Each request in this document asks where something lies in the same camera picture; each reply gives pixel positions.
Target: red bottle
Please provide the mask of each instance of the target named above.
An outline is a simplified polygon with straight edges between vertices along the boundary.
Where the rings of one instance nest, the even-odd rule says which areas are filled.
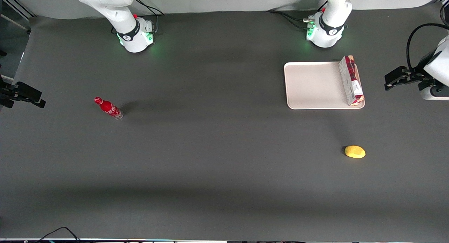
[[[105,101],[100,97],[95,97],[94,101],[96,104],[100,105],[102,111],[106,112],[111,117],[115,119],[120,119],[123,117],[123,112],[111,102]]]

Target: tray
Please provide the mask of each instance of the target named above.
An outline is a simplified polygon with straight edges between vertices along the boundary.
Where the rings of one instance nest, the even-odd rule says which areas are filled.
[[[289,62],[284,65],[287,105],[293,110],[358,110],[365,101],[349,106],[339,62]]]

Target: gray tablecloth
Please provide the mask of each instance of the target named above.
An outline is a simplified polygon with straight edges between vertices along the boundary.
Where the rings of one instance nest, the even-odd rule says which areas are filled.
[[[276,14],[167,15],[139,54],[105,19],[31,19],[16,80],[47,105],[0,114],[0,236],[448,242],[448,102],[383,88],[438,11],[353,11],[331,49]],[[413,63],[444,35],[418,32]],[[286,62],[348,54],[364,109],[287,107]]]

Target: black cable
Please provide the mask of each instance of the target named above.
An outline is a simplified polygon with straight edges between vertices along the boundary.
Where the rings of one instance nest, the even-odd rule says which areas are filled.
[[[319,7],[316,11],[320,11],[324,7],[324,5],[326,5],[326,3],[327,3],[327,1],[325,3],[323,3],[323,5],[321,5],[321,7]]]
[[[145,5],[144,3],[142,3],[140,0],[136,0],[138,3],[140,3],[141,5],[145,6],[145,8],[147,8],[149,11],[151,11],[151,13],[153,13],[155,16],[158,16],[152,9],[149,8],[149,6]]]
[[[443,21],[444,25],[449,26],[448,22],[446,21],[446,14],[445,14],[445,11],[444,11],[444,5],[440,9],[440,18],[441,18],[441,21]]]
[[[267,13],[277,13],[277,14],[281,14],[281,15],[287,16],[287,17],[289,17],[290,19],[293,19],[293,20],[295,20],[295,21],[300,21],[300,22],[303,21],[302,19],[293,17],[293,16],[291,16],[291,15],[285,13],[285,12],[282,12],[282,11],[275,11],[274,9],[270,9],[269,11],[265,11],[265,12],[267,12]]]
[[[298,29],[307,29],[306,27],[301,27],[301,26],[299,26],[299,25],[297,25],[297,24],[295,24],[293,21],[291,21],[289,18],[291,17],[292,19],[296,19],[296,18],[294,18],[294,17],[292,17],[292,16],[290,16],[289,14],[286,14],[286,13],[284,13],[284,12],[281,12],[281,11],[275,11],[275,10],[272,10],[272,9],[270,9],[269,11],[265,11],[265,12],[267,12],[267,13],[275,13],[275,14],[279,14],[279,15],[281,15],[283,18],[285,18],[285,19],[287,19],[287,21],[290,23],[290,24],[292,24],[293,26],[295,26],[296,28],[298,28]]]
[[[141,1],[141,0],[136,0],[136,1],[137,1],[138,3],[140,3],[141,5],[147,7],[148,9],[155,9],[155,10],[157,10],[160,14],[162,14],[163,16],[165,16],[165,14],[164,14],[162,11],[160,11],[159,9],[154,8],[154,7],[151,7],[151,6],[148,6],[148,5],[146,5],[145,3],[143,3],[143,1]]]
[[[444,25],[444,24],[434,24],[434,23],[429,23],[429,24],[421,24],[420,26],[418,26],[417,28],[415,28],[412,33],[409,36],[409,39],[407,40],[407,47],[406,47],[406,58],[407,58],[407,66],[409,67],[410,72],[412,73],[412,75],[414,75],[415,77],[417,77],[416,72],[413,70],[412,68],[412,64],[410,62],[410,43],[412,41],[413,35],[417,32],[417,30],[419,30],[422,27],[425,26],[436,26],[436,27],[440,27],[446,30],[449,30],[449,26]]]
[[[76,240],[76,242],[77,243],[80,243],[80,238],[78,238],[69,228],[67,228],[67,227],[65,227],[65,226],[63,226],[63,227],[59,227],[58,229],[56,229],[56,230],[54,230],[53,232],[51,232],[51,233],[47,233],[46,235],[44,235],[42,238],[40,238],[40,240],[38,240],[37,242],[40,242],[40,241],[42,241],[44,238],[46,238],[47,236],[49,236],[50,234],[52,234],[52,233],[54,233],[54,232],[56,232],[56,231],[58,231],[58,230],[61,230],[61,229],[66,229],[67,231],[69,231],[71,234],[72,234],[72,236],[73,236],[73,238]]]
[[[295,24],[293,21],[291,21],[290,19],[288,19],[288,17],[286,17],[286,16],[284,16],[284,15],[282,15],[282,14],[280,14],[283,18],[285,18],[285,19],[287,19],[287,21],[290,23],[290,24],[292,24],[293,26],[295,26],[296,28],[298,28],[298,29],[307,29],[306,27],[301,27],[301,26],[299,26],[299,25],[297,25],[297,24]]]

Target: white backdrop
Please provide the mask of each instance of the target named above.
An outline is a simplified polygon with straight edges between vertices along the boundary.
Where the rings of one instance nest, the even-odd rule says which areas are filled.
[[[59,19],[99,17],[100,14],[78,0],[20,0],[37,15]],[[164,13],[211,11],[266,11],[283,9],[316,9],[319,0],[142,0]],[[432,0],[351,0],[354,9],[399,9],[422,6]],[[149,11],[134,2],[130,9],[139,15]]]

